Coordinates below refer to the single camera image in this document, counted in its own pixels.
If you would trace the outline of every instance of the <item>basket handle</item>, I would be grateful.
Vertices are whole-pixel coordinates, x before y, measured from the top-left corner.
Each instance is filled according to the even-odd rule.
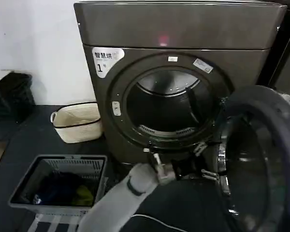
[[[55,112],[52,112],[52,114],[50,115],[50,122],[51,122],[51,123],[54,122],[55,117],[56,117],[56,114],[57,114],[57,112],[55,111]]]

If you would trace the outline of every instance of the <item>white label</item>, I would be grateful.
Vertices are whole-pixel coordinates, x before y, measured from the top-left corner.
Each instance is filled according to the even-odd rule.
[[[200,59],[196,59],[193,65],[203,70],[206,73],[210,73],[214,69],[212,66],[210,66],[209,64],[206,64],[203,60],[200,60]]]
[[[123,49],[112,47],[94,47],[92,54],[100,78],[105,78],[110,69],[125,56]]]
[[[177,62],[178,57],[168,57],[168,62]]]
[[[120,104],[117,101],[112,102],[112,109],[115,116],[121,116]]]

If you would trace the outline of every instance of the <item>dryer drum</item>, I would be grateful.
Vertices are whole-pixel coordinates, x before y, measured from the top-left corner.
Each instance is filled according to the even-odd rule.
[[[197,132],[214,112],[214,96],[198,76],[178,70],[145,75],[127,96],[127,112],[141,132],[180,138]]]

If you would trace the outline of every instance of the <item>floor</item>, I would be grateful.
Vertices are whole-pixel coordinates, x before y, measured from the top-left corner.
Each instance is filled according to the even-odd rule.
[[[39,106],[22,124],[0,122],[0,141],[8,146],[0,161],[0,232],[26,232],[34,213],[8,205],[9,198],[29,165],[39,154],[108,154],[104,138],[66,144],[49,122],[58,106]]]

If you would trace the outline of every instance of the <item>laundry basket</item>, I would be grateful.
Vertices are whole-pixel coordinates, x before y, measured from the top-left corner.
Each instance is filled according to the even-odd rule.
[[[91,206],[58,206],[34,204],[33,199],[41,182],[50,174],[72,173],[86,181],[86,186],[99,201],[105,190],[106,156],[97,155],[39,155],[12,194],[9,205],[25,208],[38,214],[82,216]]]
[[[63,106],[50,121],[63,141],[69,144],[98,139],[103,133],[96,102]]]

